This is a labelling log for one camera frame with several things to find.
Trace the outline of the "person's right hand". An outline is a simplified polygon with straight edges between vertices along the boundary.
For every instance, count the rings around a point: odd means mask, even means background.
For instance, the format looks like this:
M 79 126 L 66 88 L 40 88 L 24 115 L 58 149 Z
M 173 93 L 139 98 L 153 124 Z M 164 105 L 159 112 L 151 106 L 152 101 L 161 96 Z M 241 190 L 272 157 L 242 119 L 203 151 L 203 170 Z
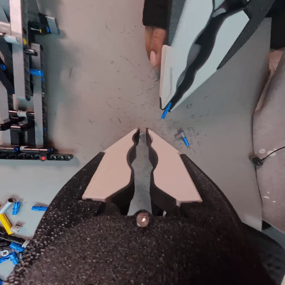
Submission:
M 158 27 L 145 26 L 145 47 L 148 59 L 154 70 L 161 66 L 162 47 L 166 38 L 166 30 Z

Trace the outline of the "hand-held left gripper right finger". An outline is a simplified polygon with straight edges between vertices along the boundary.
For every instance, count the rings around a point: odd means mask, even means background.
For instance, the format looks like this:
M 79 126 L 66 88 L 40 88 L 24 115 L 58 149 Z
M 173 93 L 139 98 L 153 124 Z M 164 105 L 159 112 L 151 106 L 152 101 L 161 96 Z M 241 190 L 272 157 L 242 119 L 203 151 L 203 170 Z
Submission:
M 180 206 L 202 202 L 202 198 L 182 160 L 181 153 L 146 129 L 151 172 L 150 196 L 156 206 Z

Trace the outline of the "grey toy brick chassis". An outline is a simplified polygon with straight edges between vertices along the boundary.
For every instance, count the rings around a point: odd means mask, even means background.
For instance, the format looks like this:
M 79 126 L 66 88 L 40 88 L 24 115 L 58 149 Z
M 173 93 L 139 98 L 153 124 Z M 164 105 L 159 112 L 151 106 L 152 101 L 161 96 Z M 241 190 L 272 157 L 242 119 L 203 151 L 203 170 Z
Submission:
M 70 161 L 49 146 L 44 50 L 37 36 L 60 35 L 57 19 L 38 1 L 1 1 L 0 159 Z

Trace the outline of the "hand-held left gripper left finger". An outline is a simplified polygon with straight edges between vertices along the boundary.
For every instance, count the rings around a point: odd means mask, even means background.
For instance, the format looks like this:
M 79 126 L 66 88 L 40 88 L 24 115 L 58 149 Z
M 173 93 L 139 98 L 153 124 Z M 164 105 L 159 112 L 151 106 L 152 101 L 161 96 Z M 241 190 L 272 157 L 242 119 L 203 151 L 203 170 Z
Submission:
M 82 199 L 107 202 L 134 181 L 133 161 L 140 130 L 134 129 L 107 148 L 92 176 Z

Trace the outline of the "pile of blue black pins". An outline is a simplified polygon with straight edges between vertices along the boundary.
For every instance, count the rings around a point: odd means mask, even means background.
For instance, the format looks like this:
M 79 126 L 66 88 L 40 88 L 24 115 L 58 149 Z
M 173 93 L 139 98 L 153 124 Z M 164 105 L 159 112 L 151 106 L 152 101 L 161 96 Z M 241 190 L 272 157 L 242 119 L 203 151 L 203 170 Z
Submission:
M 0 262 L 10 261 L 16 266 L 19 264 L 24 250 L 29 245 L 30 239 L 16 236 L 22 226 L 10 222 L 6 215 L 6 212 L 10 209 L 12 209 L 12 215 L 16 216 L 20 210 L 20 201 L 9 198 L 0 207 Z

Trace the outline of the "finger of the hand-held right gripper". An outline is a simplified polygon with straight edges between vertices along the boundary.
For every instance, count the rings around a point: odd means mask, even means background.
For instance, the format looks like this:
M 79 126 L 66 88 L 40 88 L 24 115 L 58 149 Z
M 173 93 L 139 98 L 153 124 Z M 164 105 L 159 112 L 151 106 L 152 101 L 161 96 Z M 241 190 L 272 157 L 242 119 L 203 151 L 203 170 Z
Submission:
M 160 68 L 160 108 L 164 110 L 176 91 L 188 54 L 213 12 L 212 0 L 170 1 L 166 44 Z
M 248 21 L 244 10 L 228 11 L 209 20 L 195 42 L 198 54 L 182 72 L 184 78 L 171 99 L 171 111 L 216 72 Z

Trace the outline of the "grey desk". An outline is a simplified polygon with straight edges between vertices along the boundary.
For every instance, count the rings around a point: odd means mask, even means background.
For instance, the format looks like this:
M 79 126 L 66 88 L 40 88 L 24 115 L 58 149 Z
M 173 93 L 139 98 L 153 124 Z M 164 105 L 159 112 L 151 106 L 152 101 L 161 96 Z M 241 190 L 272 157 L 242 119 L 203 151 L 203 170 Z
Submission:
M 40 1 L 61 35 L 40 37 L 45 52 L 48 137 L 70 162 L 1 160 L 1 202 L 22 201 L 13 224 L 32 237 L 62 186 L 98 152 L 146 127 L 191 158 L 224 192 L 240 218 L 260 230 L 262 201 L 252 150 L 252 114 L 270 47 L 271 19 L 165 119 L 159 79 L 145 51 L 143 1 Z M 175 134 L 184 130 L 190 146 Z

